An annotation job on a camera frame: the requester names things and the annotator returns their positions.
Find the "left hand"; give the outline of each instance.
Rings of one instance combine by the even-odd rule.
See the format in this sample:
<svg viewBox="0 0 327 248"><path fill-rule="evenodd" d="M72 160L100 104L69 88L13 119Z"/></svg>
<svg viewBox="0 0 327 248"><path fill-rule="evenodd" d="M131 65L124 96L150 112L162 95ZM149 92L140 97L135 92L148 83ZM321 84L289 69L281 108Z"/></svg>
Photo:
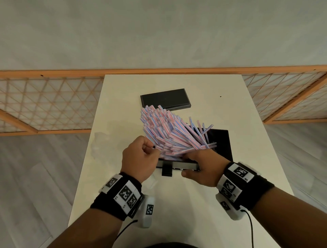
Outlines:
<svg viewBox="0 0 327 248"><path fill-rule="evenodd" d="M124 151L120 172L144 182L154 172L160 151L153 148L154 144L146 137L137 137Z"/></svg>

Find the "white wall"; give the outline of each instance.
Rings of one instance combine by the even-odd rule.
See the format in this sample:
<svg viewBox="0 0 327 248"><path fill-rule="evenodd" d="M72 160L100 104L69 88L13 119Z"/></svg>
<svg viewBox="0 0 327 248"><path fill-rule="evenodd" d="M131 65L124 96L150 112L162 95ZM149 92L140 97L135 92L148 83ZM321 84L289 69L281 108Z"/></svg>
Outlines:
<svg viewBox="0 0 327 248"><path fill-rule="evenodd" d="M327 1L0 0L0 70L327 64Z"/></svg>

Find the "cable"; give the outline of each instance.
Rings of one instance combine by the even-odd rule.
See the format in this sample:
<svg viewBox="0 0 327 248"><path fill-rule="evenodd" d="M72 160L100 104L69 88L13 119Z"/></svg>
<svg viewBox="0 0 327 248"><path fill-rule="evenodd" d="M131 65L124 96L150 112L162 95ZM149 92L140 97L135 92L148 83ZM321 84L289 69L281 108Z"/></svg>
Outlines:
<svg viewBox="0 0 327 248"><path fill-rule="evenodd" d="M123 231L125 231L125 229L127 228L127 227L129 227L130 225L132 225L133 223L136 223L136 222L138 222L138 220L134 220L134 221L132 221L131 223L129 223L127 226L125 226L125 228L117 235L117 237L116 237L116 239L115 239L115 241L117 240L117 238L123 233Z"/></svg>
<svg viewBox="0 0 327 248"><path fill-rule="evenodd" d="M252 239L252 248L254 248L254 244L253 244L253 226L252 226L252 221L251 221L251 217L250 217L250 215L249 215L249 213L247 212L247 211L245 211L245 210L241 210L241 212L245 212L247 215L248 215L248 217L249 217L249 220L250 220L250 225L251 225L251 239Z"/></svg>

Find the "wristband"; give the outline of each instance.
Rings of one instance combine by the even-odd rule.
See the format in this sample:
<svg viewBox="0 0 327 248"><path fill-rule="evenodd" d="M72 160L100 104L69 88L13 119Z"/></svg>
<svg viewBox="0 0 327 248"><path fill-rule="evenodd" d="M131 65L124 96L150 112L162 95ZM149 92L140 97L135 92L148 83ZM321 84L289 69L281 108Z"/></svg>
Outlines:
<svg viewBox="0 0 327 248"><path fill-rule="evenodd" d="M135 214L143 199L142 184L124 172L114 175L99 191L90 208L96 208L124 221Z"/></svg>
<svg viewBox="0 0 327 248"><path fill-rule="evenodd" d="M230 162L218 182L217 188L235 209L240 206L251 210L260 198L274 184L261 177L260 174L242 163Z"/></svg>

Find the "bundle of straws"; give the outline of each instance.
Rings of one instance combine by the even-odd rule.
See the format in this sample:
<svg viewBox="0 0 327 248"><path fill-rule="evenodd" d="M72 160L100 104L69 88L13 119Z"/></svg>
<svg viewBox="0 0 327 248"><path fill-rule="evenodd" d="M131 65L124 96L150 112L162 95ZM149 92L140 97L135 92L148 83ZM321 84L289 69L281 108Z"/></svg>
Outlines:
<svg viewBox="0 0 327 248"><path fill-rule="evenodd" d="M197 121L198 128L192 122L190 126L178 115L163 109L160 105L157 109L153 105L141 109L141 121L147 138L155 144L156 149L161 151L160 158L173 161L182 161L184 153L192 150L217 147L217 143L210 143L207 132L213 127L205 128Z"/></svg>

